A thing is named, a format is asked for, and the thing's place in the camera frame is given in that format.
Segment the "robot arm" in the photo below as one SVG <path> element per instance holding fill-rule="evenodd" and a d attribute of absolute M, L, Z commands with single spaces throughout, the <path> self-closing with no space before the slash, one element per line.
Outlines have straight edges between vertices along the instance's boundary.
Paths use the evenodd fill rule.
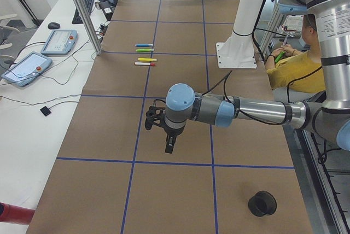
<path fill-rule="evenodd" d="M 235 118 L 291 124 L 349 149 L 349 0 L 279 0 L 279 5 L 285 14 L 311 13 L 316 17 L 326 100 L 282 103 L 204 95 L 187 84 L 175 84 L 161 111 L 167 153 L 173 151 L 187 120 L 227 127 Z"/>

